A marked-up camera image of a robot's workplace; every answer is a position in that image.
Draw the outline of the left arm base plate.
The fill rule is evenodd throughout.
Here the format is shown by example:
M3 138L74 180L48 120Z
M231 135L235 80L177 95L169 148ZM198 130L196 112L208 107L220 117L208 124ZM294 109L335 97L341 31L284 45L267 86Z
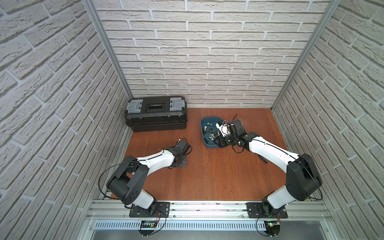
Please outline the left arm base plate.
M170 202L153 202L148 209L132 205L130 218L167 218L170 211Z

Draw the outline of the teal plastic storage bin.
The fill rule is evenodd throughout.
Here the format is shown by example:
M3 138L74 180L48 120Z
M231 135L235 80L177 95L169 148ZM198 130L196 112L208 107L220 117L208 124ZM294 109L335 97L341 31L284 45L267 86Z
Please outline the teal plastic storage bin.
M202 128L202 138L203 138L203 143L206 148L208 149L217 149L219 146L214 143L214 140L210 139L210 135L213 134L215 138L219 135L219 130L216 127L216 123L221 122L222 119L219 117L205 117L201 119L201 128ZM212 122L215 123L215 125L208 125L207 122ZM213 133L208 132L206 129L206 132L204 132L204 127L207 126L207 129L213 129Z

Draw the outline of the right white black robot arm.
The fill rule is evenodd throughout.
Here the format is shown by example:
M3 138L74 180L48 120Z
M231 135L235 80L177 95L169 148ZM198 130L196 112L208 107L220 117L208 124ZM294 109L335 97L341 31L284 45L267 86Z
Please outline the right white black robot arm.
M322 180L313 158L282 149L260 135L247 133L240 120L217 122L219 135L214 143L220 148L239 146L242 151L255 153L275 164L286 173L286 183L262 200L265 216L277 214L285 205L305 201L322 186Z

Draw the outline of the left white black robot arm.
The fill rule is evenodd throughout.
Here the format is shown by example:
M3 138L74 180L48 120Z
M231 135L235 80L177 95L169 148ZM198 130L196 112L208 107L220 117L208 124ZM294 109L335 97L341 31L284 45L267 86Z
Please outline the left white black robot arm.
M118 165L106 187L124 205L133 204L154 211L157 200L143 189L147 177L163 168L182 167L192 149L190 144L180 139L174 146L150 156L135 158L129 155Z

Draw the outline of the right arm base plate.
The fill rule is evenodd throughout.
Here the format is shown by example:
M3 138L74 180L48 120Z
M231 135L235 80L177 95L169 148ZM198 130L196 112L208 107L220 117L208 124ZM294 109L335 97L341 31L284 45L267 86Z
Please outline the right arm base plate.
M276 219L287 219L288 214L286 208L280 207L274 209L268 203L262 202L249 202L246 203L248 216L250 219L258 218L276 218Z

